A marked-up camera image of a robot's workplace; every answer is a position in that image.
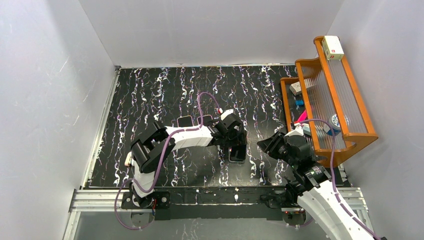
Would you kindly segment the pink phone case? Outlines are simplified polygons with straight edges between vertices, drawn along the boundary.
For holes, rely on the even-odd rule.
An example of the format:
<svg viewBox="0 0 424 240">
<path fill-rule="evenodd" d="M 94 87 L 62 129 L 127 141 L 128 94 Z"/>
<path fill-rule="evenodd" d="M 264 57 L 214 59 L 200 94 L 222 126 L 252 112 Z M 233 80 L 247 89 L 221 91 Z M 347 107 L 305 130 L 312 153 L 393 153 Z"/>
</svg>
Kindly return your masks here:
<svg viewBox="0 0 424 240">
<path fill-rule="evenodd" d="M 203 126 L 210 126 L 214 123 L 213 117 L 210 114 L 203 115 L 202 117 L 199 116 L 196 120 L 198 125 L 202 123 Z"/>
</svg>

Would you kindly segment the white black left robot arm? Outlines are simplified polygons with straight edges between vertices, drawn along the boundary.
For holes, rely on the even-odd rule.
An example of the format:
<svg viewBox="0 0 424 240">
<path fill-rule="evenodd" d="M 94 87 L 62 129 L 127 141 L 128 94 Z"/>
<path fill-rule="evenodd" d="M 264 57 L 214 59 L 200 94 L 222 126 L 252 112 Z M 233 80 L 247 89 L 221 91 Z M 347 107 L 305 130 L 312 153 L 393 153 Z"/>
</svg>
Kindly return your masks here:
<svg viewBox="0 0 424 240">
<path fill-rule="evenodd" d="M 165 126 L 156 121 L 131 143 L 124 165 L 134 169 L 129 192 L 123 197 L 122 208 L 164 208 L 169 197 L 154 193 L 154 182 L 159 166 L 173 152 L 190 147 L 216 146 L 230 163 L 244 163 L 247 155 L 247 130 L 233 112 L 226 110 L 220 116 L 187 115 L 177 119 L 177 126 Z"/>
</svg>

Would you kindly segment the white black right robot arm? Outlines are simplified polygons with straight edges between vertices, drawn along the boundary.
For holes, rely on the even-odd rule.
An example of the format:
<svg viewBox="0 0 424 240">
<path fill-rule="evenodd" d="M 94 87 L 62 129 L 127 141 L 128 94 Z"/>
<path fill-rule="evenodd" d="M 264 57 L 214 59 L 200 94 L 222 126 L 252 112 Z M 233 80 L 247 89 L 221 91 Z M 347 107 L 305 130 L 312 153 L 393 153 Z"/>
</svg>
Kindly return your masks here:
<svg viewBox="0 0 424 240">
<path fill-rule="evenodd" d="M 291 166 L 295 179 L 286 184 L 285 199 L 305 209 L 331 240 L 380 239 L 343 199 L 304 136 L 276 132 L 257 145 Z"/>
</svg>

